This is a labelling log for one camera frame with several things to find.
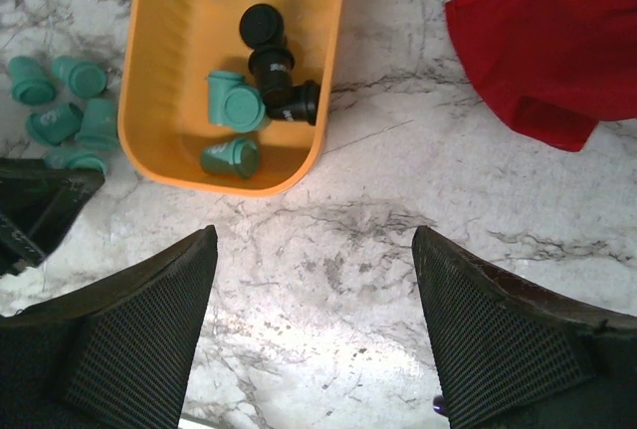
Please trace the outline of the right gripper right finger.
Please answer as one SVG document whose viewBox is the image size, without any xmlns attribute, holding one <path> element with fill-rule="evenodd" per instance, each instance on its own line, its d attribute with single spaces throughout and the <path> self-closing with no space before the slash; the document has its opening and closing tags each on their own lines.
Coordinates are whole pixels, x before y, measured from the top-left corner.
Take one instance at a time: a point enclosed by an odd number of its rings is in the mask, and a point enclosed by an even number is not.
<svg viewBox="0 0 637 429">
<path fill-rule="evenodd" d="M 412 255 L 453 428 L 632 428 L 636 320 L 541 287 L 427 226 Z"/>
</svg>

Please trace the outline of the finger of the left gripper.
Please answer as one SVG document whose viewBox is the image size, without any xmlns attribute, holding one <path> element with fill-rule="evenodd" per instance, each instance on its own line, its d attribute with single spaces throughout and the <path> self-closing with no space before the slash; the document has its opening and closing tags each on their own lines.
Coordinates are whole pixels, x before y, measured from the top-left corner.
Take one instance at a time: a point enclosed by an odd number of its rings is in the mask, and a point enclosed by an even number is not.
<svg viewBox="0 0 637 429">
<path fill-rule="evenodd" d="M 104 185 L 98 170 L 59 170 L 41 159 L 1 159 L 1 274 L 18 275 L 53 254 Z"/>
</svg>

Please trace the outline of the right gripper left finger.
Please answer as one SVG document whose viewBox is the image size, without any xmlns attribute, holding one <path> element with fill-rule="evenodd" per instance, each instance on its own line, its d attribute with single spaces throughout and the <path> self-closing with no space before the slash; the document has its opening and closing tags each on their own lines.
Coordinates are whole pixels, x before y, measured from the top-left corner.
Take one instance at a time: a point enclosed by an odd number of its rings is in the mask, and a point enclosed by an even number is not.
<svg viewBox="0 0 637 429">
<path fill-rule="evenodd" d="M 4 428 L 175 428 L 218 261 L 207 226 L 1 320 Z"/>
</svg>

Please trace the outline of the green coffee capsule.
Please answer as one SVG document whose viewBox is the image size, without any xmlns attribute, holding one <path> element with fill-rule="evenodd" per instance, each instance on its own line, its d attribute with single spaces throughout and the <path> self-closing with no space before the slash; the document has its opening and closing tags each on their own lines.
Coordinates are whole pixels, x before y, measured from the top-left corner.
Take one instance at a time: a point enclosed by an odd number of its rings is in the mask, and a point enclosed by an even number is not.
<svg viewBox="0 0 637 429">
<path fill-rule="evenodd" d="M 221 124 L 237 133 L 264 130 L 271 122 L 260 93 L 250 86 L 231 89 L 221 104 Z"/>
<path fill-rule="evenodd" d="M 224 126 L 224 100 L 235 87 L 246 82 L 242 74 L 217 70 L 207 77 L 208 84 L 208 120 L 211 124 Z"/>
<path fill-rule="evenodd" d="M 27 106 L 52 102 L 57 91 L 40 63 L 28 56 L 18 56 L 9 62 L 12 99 Z"/>
<path fill-rule="evenodd" d="M 238 137 L 206 147 L 201 152 L 199 161 L 206 173 L 248 179 L 259 168 L 260 152 L 253 140 Z"/>
<path fill-rule="evenodd" d="M 59 146 L 80 130 L 83 118 L 83 111 L 77 105 L 68 103 L 43 113 L 32 113 L 27 118 L 25 127 L 37 142 Z"/>
<path fill-rule="evenodd" d="M 53 61 L 52 71 L 75 96 L 82 99 L 99 96 L 107 86 L 106 71 L 92 61 L 61 56 Z"/>
</svg>

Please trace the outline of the orange storage basket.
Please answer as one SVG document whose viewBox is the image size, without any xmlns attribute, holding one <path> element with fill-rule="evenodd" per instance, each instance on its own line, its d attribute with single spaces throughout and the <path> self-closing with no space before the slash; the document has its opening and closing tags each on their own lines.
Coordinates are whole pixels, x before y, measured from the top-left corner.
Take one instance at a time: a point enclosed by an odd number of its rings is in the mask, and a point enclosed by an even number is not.
<svg viewBox="0 0 637 429">
<path fill-rule="evenodd" d="M 259 0 L 283 16 L 295 84 L 320 85 L 315 124 L 275 121 L 252 134 L 260 152 L 248 179 L 206 173 L 206 147 L 235 132 L 208 119 L 210 73 L 249 75 L 239 34 L 251 0 L 132 0 L 118 106 L 118 137 L 146 178 L 187 190 L 271 197 L 299 183 L 319 160 L 327 127 L 343 0 Z"/>
</svg>

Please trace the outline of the black coffee capsule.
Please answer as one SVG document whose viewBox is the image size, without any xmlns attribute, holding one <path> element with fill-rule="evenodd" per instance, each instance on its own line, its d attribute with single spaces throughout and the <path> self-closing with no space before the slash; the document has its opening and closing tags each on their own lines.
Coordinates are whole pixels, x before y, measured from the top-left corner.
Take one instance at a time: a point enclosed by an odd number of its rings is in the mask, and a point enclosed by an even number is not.
<svg viewBox="0 0 637 429">
<path fill-rule="evenodd" d="M 248 8 L 239 23 L 243 42 L 253 50 L 268 45 L 287 45 L 285 22 L 274 6 L 259 3 Z"/>
<path fill-rule="evenodd" d="M 293 94 L 294 55 L 283 45 L 266 45 L 254 50 L 248 68 L 267 107 L 281 107 Z"/>
<path fill-rule="evenodd" d="M 266 114 L 272 120 L 302 121 L 311 126 L 317 124 L 320 84 L 307 80 L 293 87 L 292 99 L 284 106 L 266 107 Z"/>
</svg>

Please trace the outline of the red cloth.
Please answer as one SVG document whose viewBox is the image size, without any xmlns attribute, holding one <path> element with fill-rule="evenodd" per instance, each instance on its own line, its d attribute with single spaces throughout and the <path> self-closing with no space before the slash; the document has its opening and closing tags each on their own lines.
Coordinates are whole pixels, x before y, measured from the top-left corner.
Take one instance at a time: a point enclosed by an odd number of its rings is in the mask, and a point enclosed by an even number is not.
<svg viewBox="0 0 637 429">
<path fill-rule="evenodd" d="M 470 83 L 511 130 L 577 152 L 636 115 L 636 0 L 451 0 Z"/>
</svg>

